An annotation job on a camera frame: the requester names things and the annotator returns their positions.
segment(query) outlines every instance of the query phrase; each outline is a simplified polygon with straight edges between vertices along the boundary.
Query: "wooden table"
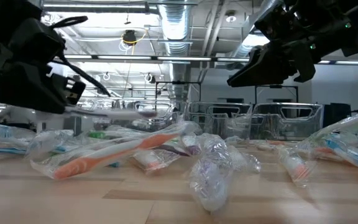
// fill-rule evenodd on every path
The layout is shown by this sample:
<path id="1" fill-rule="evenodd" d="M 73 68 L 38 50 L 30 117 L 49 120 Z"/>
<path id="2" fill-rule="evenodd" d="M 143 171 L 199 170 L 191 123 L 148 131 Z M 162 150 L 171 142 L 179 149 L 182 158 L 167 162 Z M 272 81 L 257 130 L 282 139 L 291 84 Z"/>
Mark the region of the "wooden table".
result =
<path id="1" fill-rule="evenodd" d="M 126 164 L 54 181 L 22 159 L 0 160 L 0 224 L 358 223 L 358 168 L 320 161 L 308 188 L 293 185 L 269 152 L 240 148 L 262 163 L 259 175 L 236 173 L 218 217 L 190 195 L 192 159 L 147 177 Z"/>

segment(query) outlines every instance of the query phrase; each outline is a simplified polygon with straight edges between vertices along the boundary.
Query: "ductwork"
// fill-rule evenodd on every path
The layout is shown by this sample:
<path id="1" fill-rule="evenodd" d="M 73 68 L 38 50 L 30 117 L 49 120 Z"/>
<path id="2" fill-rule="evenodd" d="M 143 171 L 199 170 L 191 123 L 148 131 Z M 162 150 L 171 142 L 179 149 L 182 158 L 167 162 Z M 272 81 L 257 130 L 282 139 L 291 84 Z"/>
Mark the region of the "ductwork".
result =
<path id="1" fill-rule="evenodd" d="M 184 5 L 159 5 L 161 15 L 161 26 L 166 40 L 185 40 L 188 36 L 190 26 L 190 6 Z M 187 56 L 189 45 L 185 43 L 166 43 L 165 48 L 169 56 Z M 171 81 L 190 81 L 190 65 L 182 63 L 171 63 Z M 186 100 L 189 85 L 172 85 L 173 94 L 176 99 Z"/>
<path id="2" fill-rule="evenodd" d="M 47 3 L 47 12 L 90 12 L 90 13 L 141 13 L 159 15 L 156 6 L 145 4 L 78 4 L 78 3 Z"/>
<path id="3" fill-rule="evenodd" d="M 264 0 L 260 5 L 260 10 L 258 12 L 254 13 L 251 16 L 247 16 L 244 26 L 242 27 L 244 40 L 235 51 L 230 53 L 230 57 L 244 58 L 248 56 L 248 53 L 252 50 L 254 46 L 247 45 L 245 39 L 253 29 L 255 22 L 260 19 L 271 7 L 274 7 L 280 3 L 282 3 L 282 0 Z M 234 69 L 235 67 L 236 66 L 233 63 L 227 65 L 227 69 Z"/>

